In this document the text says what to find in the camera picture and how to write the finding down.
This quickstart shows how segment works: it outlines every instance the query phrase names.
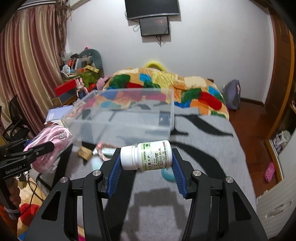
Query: bottle cap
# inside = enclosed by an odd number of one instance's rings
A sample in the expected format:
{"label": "bottle cap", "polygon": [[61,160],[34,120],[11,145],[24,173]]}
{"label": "bottle cap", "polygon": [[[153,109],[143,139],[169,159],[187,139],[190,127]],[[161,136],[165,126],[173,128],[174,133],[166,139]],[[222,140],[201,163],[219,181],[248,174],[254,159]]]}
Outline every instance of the bottle cap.
{"label": "bottle cap", "polygon": [[137,170],[136,164],[133,162],[133,147],[124,146],[120,150],[120,161],[124,170]]}

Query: wooden floor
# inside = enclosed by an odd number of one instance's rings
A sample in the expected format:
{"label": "wooden floor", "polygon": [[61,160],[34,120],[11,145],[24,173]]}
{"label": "wooden floor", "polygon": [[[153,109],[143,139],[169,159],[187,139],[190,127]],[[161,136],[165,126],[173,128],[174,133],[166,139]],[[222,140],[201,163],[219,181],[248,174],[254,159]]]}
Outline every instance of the wooden floor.
{"label": "wooden floor", "polygon": [[262,195],[276,184],[275,177],[270,183],[264,179],[264,172],[271,161],[264,140],[272,123],[263,107],[246,102],[241,102],[239,110],[230,111],[229,120],[245,152],[256,197]]}

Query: bed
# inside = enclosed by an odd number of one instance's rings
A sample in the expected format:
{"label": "bed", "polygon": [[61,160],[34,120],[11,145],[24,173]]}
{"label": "bed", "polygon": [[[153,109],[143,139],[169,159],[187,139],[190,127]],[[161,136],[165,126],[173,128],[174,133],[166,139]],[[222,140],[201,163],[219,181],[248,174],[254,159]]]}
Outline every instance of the bed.
{"label": "bed", "polygon": [[[183,78],[141,68],[116,72],[104,89],[140,87],[174,90],[175,125],[169,140],[172,148],[209,177],[233,177],[256,210],[245,154],[216,85],[201,77]],[[85,146],[94,149],[94,145]],[[79,158],[77,150],[71,145],[61,154],[55,173],[31,171],[45,194],[63,176],[82,178],[99,168],[96,161]],[[123,170],[116,193],[103,204],[111,240],[180,240],[191,200],[183,199],[176,183],[165,180],[161,170]],[[82,198],[78,198],[78,225],[83,227]]]}

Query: metal screw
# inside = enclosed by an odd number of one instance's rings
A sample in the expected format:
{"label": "metal screw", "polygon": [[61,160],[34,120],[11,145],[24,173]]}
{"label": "metal screw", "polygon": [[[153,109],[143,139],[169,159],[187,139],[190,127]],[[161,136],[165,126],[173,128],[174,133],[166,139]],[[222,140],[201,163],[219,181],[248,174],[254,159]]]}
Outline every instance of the metal screw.
{"label": "metal screw", "polygon": [[196,177],[199,177],[201,174],[202,174],[202,172],[199,171],[199,170],[193,171],[193,175],[196,176]]}
{"label": "metal screw", "polygon": [[68,180],[69,180],[69,178],[67,178],[67,177],[62,177],[60,179],[61,183],[66,183]]}
{"label": "metal screw", "polygon": [[93,175],[97,177],[97,176],[101,175],[101,171],[95,170],[95,171],[93,171]]}
{"label": "metal screw", "polygon": [[228,183],[233,183],[233,178],[232,178],[232,177],[226,177],[225,180],[226,180]]}

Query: curtain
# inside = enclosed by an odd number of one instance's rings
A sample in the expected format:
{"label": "curtain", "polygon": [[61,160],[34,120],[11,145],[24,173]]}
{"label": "curtain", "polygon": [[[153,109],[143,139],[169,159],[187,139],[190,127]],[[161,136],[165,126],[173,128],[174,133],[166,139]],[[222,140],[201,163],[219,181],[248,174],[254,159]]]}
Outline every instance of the curtain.
{"label": "curtain", "polygon": [[0,105],[2,123],[10,123],[8,103],[18,95],[34,135],[43,128],[54,89],[62,84],[59,66],[65,48],[65,8],[58,3],[17,11],[0,34]]}

